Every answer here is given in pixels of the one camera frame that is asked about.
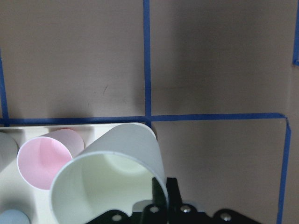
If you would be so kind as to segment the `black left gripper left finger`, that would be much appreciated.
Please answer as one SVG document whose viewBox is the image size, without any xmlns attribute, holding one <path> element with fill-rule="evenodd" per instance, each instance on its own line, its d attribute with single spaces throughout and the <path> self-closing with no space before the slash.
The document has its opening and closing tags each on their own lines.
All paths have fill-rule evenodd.
<svg viewBox="0 0 299 224">
<path fill-rule="evenodd" d="M 151 180 L 152 184 L 152 203 L 154 206 L 161 210 L 166 209 L 166 196 L 164 195 L 163 189 L 160 186 L 158 180 L 153 177 Z"/>
</svg>

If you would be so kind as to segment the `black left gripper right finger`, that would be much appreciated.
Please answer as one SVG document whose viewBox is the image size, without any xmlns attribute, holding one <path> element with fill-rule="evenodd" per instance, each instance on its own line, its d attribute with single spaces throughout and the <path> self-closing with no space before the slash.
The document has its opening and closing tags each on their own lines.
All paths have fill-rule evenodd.
<svg viewBox="0 0 299 224">
<path fill-rule="evenodd" d="M 166 187 L 168 192 L 169 208 L 171 210 L 179 210 L 183 202 L 177 179 L 173 177 L 168 177 Z"/>
</svg>

